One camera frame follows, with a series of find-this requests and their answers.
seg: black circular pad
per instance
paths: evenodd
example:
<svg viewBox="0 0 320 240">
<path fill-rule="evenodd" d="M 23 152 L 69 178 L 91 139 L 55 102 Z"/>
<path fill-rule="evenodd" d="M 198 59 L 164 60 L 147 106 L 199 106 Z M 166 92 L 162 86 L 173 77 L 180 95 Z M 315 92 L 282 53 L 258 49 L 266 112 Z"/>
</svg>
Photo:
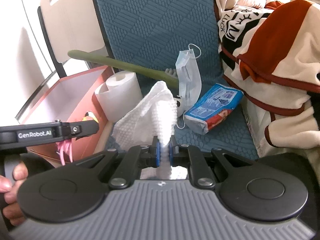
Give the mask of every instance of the black circular pad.
<svg viewBox="0 0 320 240">
<path fill-rule="evenodd" d="M 90 169 L 67 165 L 27 179 L 18 191 L 18 203 L 30 218 L 49 223 L 70 222 L 95 210 L 105 188 Z"/>
<path fill-rule="evenodd" d="M 54 179 L 40 187 L 40 194 L 48 200 L 66 200 L 77 192 L 76 183 L 67 179 Z"/>
<path fill-rule="evenodd" d="M 219 194 L 234 213 L 263 222 L 298 216 L 308 198 L 299 179 L 259 163 L 230 171 Z"/>
<path fill-rule="evenodd" d="M 275 179 L 254 179 L 247 189 L 253 196 L 266 200 L 279 198 L 284 193 L 283 184 Z"/>
</svg>

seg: toilet paper roll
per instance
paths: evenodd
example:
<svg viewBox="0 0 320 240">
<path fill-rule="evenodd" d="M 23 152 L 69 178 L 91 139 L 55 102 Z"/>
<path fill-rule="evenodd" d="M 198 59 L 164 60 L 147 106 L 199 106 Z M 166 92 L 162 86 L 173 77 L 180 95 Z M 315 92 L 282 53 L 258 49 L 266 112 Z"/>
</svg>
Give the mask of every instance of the toilet paper roll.
<svg viewBox="0 0 320 240">
<path fill-rule="evenodd" d="M 142 94 L 134 72 L 120 71 L 95 90 L 95 95 L 111 122 L 117 122 L 142 100 Z"/>
</svg>

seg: finger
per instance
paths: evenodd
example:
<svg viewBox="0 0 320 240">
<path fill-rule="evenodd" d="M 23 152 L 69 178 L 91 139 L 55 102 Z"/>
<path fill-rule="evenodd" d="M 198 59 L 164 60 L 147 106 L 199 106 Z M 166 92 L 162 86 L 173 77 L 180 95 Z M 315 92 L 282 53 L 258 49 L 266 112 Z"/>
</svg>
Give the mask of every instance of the finger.
<svg viewBox="0 0 320 240">
<path fill-rule="evenodd" d="M 4 194 L 4 200 L 8 203 L 8 204 L 13 204 L 15 202 L 17 202 L 17 193 L 18 190 L 21 186 L 21 184 L 25 181 L 24 180 L 18 180 L 16 181 L 16 183 L 13 185 L 13 187 L 11 188 L 11 190 L 7 193 Z"/>
<path fill-rule="evenodd" d="M 10 191 L 12 183 L 9 179 L 0 176 L 0 193 L 5 193 Z"/>
<path fill-rule="evenodd" d="M 9 220 L 23 217 L 22 211 L 17 202 L 6 206 L 3 209 L 3 215 Z"/>
<path fill-rule="evenodd" d="M 28 169 L 26 165 L 21 162 L 13 170 L 13 177 L 15 180 L 22 180 L 28 177 Z"/>
<path fill-rule="evenodd" d="M 16 219 L 11 219 L 10 223 L 11 225 L 17 227 L 21 225 L 26 219 L 24 217 L 16 218 Z"/>
</svg>

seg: red box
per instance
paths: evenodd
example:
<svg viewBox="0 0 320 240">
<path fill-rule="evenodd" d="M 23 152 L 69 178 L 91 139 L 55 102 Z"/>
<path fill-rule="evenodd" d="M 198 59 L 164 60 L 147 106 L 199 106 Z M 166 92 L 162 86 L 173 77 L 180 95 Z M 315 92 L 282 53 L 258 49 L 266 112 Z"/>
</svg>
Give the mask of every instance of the red box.
<svg viewBox="0 0 320 240">
<path fill-rule="evenodd" d="M 107 124 L 107 118 L 94 91 L 113 75 L 111 67 L 102 66 L 59 79 L 35 104 L 22 124 L 81 121 L 85 113 L 93 112 L 99 121 L 99 131 L 76 141 L 72 139 L 73 160 L 92 155 Z M 55 143 L 28 147 L 43 157 L 60 161 Z"/>
</svg>

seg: pink string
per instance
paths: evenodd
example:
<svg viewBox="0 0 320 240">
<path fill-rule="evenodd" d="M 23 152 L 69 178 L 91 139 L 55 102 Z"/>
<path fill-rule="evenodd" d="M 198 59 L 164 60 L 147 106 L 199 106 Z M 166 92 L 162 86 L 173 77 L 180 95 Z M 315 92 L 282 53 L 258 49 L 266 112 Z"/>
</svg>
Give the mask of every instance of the pink string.
<svg viewBox="0 0 320 240">
<path fill-rule="evenodd" d="M 60 155 L 61 164 L 63 166 L 66 165 L 66 163 L 64 161 L 64 156 L 63 156 L 64 153 L 69 155 L 70 161 L 73 162 L 73 160 L 72 160 L 72 140 L 68 139 L 68 140 L 64 140 L 62 142 L 57 142 L 56 144 L 58 147 L 58 152 Z"/>
</svg>

